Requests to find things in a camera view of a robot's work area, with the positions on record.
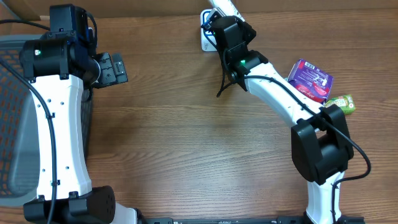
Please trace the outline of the purple Carefree pad pack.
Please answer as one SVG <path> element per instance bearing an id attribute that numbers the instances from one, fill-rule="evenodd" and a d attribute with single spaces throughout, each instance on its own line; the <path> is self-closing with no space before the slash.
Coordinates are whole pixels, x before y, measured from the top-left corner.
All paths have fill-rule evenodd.
<path id="1" fill-rule="evenodd" d="M 301 58 L 292 67 L 287 81 L 311 100 L 324 104 L 330 95 L 334 77 Z"/>

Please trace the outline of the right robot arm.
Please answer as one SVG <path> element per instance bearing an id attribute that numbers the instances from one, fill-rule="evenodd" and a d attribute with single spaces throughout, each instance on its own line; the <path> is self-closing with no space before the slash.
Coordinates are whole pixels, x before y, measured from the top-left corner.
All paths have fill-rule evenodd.
<path id="1" fill-rule="evenodd" d="M 292 160 L 307 181 L 305 223 L 347 223 L 340 211 L 340 185 L 354 156 L 343 111 L 311 100 L 283 79 L 261 53 L 248 49 L 255 30 L 233 11 L 214 7 L 201 28 L 218 52 L 223 69 L 221 91 L 231 85 L 257 96 L 291 130 Z"/>

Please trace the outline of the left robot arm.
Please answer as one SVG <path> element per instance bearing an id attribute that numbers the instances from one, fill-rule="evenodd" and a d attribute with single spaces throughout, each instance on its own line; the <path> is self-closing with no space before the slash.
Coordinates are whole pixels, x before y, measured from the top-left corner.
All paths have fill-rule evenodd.
<path id="1" fill-rule="evenodd" d="M 25 203 L 32 223 L 130 223 L 139 214 L 119 204 L 110 186 L 94 187 L 83 148 L 84 90 L 128 80 L 120 55 L 98 53 L 93 16 L 71 4 L 50 7 L 50 28 L 19 56 L 37 115 L 40 171 L 37 196 Z"/>

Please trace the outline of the white conditioner tube gold cap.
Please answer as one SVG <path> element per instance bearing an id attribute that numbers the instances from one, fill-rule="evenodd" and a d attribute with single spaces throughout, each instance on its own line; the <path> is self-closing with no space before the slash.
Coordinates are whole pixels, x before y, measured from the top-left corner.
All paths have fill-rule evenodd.
<path id="1" fill-rule="evenodd" d="M 245 21 L 244 17 L 239 13 L 235 5 L 231 0 L 208 0 L 209 3 L 215 8 L 222 17 L 224 16 L 236 16 Z"/>

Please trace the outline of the green yellow snack packet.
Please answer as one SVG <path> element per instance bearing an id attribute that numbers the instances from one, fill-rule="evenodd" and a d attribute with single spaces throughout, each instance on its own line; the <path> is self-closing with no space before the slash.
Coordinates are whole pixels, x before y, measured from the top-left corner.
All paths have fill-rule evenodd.
<path id="1" fill-rule="evenodd" d="M 330 107 L 331 105 L 337 105 L 342 109 L 345 115 L 352 114 L 356 107 L 351 95 L 342 95 L 328 100 L 324 106 Z"/>

